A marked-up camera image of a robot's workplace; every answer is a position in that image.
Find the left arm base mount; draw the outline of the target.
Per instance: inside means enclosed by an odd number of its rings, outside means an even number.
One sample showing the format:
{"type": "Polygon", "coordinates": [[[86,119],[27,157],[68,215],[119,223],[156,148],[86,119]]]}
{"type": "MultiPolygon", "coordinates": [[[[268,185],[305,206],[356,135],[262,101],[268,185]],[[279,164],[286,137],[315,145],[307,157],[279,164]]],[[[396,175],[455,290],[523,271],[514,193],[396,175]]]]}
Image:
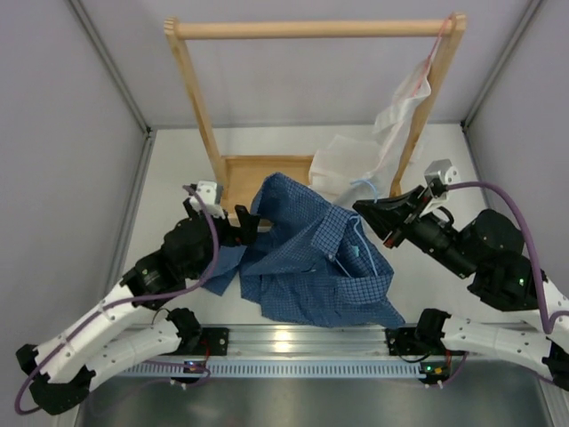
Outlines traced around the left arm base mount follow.
{"type": "Polygon", "coordinates": [[[211,356],[226,356],[228,353],[229,329],[217,326],[202,326],[193,311],[174,309],[166,319],[177,328],[180,337],[178,348],[169,356],[203,356],[202,361],[186,362],[185,374],[204,374],[211,356]]]}

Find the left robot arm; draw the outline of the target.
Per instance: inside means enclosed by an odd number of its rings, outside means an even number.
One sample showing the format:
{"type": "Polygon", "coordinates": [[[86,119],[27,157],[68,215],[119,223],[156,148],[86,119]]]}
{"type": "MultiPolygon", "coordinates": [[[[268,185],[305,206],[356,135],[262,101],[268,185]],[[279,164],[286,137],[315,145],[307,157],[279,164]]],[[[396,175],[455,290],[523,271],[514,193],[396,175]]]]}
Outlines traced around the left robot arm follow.
{"type": "Polygon", "coordinates": [[[107,379],[156,356],[198,350],[202,327],[188,309],[169,310],[154,325],[121,338],[130,326],[158,313],[188,292],[187,280],[201,286],[213,273],[223,246],[242,247],[257,238],[259,216],[236,205],[233,225],[220,205],[185,200],[187,218],[164,235],[158,250],[139,259],[102,300],[75,324],[38,345],[16,352],[37,410],[60,415],[82,403],[107,379]]]}

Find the blue checked shirt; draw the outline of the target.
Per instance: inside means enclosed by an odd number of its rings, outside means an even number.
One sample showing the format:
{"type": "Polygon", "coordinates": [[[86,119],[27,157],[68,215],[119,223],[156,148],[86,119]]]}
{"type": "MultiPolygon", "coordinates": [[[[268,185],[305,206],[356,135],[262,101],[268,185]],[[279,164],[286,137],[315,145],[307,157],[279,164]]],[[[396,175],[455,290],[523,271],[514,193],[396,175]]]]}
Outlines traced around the blue checked shirt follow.
{"type": "Polygon", "coordinates": [[[258,304],[263,317],[282,323],[404,324],[388,298],[393,268],[367,238],[379,272],[373,275],[350,219],[358,214],[281,173],[264,180],[251,211],[271,228],[250,246],[222,247],[205,289],[223,295],[238,278],[242,298],[258,304]]]}

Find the blue wire hanger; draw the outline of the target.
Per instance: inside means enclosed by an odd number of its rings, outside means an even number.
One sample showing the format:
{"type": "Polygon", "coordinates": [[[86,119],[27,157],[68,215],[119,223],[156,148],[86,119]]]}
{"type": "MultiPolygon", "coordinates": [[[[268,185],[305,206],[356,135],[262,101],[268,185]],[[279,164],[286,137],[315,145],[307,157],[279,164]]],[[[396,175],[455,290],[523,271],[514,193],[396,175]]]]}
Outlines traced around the blue wire hanger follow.
{"type": "MultiPolygon", "coordinates": [[[[373,203],[375,204],[378,202],[380,192],[378,191],[377,187],[374,185],[374,183],[372,181],[366,180],[366,179],[358,179],[358,180],[351,181],[349,183],[349,186],[350,186],[349,189],[345,190],[343,193],[341,193],[335,199],[334,204],[341,206],[341,207],[344,207],[344,208],[348,208],[349,206],[353,205],[357,200],[359,200],[360,198],[363,198],[363,196],[361,195],[361,193],[363,192],[361,190],[361,188],[363,186],[368,187],[370,189],[370,191],[372,192],[373,203]]],[[[350,217],[350,219],[354,222],[353,230],[354,230],[355,234],[357,235],[360,242],[363,244],[363,246],[365,248],[365,252],[368,256],[368,260],[369,260],[371,267],[372,267],[372,270],[373,270],[373,275],[375,277],[378,277],[379,272],[378,272],[378,269],[377,269],[376,264],[374,262],[372,251],[368,245],[367,238],[364,237],[365,226],[363,224],[363,219],[361,216],[358,216],[358,215],[352,215],[350,217]]]]}

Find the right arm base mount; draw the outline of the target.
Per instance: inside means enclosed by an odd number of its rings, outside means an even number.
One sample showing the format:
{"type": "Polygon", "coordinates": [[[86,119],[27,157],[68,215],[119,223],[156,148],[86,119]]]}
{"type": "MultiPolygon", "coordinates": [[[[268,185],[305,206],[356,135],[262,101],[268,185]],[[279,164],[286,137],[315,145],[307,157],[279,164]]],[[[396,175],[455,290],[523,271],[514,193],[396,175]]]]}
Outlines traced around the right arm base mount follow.
{"type": "Polygon", "coordinates": [[[443,326],[451,315],[438,309],[425,309],[416,326],[386,329],[385,337],[390,356],[406,359],[417,356],[423,361],[429,356],[444,356],[447,352],[442,343],[443,326]]]}

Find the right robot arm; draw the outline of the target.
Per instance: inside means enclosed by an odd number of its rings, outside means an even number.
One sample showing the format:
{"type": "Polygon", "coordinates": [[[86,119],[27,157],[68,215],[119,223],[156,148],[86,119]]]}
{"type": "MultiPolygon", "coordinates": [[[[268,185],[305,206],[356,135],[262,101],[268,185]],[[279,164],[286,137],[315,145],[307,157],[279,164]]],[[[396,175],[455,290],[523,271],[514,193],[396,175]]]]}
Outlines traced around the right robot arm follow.
{"type": "Polygon", "coordinates": [[[489,307],[533,327],[515,331],[425,309],[413,341],[425,352],[478,353],[533,371],[568,388],[568,299],[535,260],[522,215],[512,222],[485,209],[462,230],[453,216],[429,212],[457,184],[433,181],[402,196],[357,200],[353,207],[387,248],[408,241],[459,278],[471,278],[470,293],[489,307]]]}

